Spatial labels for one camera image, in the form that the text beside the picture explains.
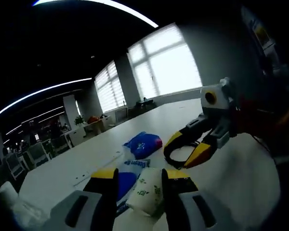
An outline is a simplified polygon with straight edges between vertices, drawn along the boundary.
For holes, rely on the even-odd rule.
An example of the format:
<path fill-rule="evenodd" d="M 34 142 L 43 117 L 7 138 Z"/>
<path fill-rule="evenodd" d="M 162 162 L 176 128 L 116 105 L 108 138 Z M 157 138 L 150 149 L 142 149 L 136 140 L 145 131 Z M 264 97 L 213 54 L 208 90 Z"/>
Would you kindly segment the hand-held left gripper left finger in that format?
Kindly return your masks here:
<path fill-rule="evenodd" d="M 43 231 L 111 231 L 118 196 L 118 169 L 94 172 L 83 191 L 76 190 L 51 209 Z"/>

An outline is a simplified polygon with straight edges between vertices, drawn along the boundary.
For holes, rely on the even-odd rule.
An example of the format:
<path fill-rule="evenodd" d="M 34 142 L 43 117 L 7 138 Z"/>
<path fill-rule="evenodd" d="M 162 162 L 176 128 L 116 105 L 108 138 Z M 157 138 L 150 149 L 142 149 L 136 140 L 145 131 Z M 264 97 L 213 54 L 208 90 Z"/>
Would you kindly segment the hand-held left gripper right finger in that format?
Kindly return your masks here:
<path fill-rule="evenodd" d="M 220 231 L 219 209 L 193 180 L 178 170 L 162 170 L 164 210 L 170 231 Z"/>

